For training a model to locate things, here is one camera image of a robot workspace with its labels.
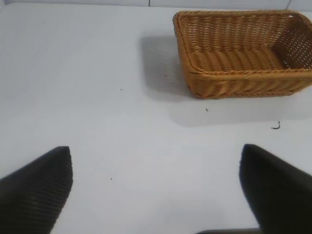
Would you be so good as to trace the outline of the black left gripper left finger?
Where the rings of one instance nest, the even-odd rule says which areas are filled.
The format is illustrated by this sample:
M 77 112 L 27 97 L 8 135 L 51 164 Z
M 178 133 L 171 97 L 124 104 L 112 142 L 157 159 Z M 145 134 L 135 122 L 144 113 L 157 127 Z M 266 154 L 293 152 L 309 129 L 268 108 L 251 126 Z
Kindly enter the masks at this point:
M 58 146 L 0 180 L 0 232 L 49 234 L 73 185 L 70 149 Z

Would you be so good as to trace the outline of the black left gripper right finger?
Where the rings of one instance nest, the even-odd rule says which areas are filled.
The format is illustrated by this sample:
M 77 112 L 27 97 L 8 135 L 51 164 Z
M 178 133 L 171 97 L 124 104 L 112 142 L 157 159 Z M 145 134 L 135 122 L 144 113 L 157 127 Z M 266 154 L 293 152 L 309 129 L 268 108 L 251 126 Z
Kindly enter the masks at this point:
M 312 232 L 312 177 L 263 148 L 243 147 L 239 179 L 264 234 Z

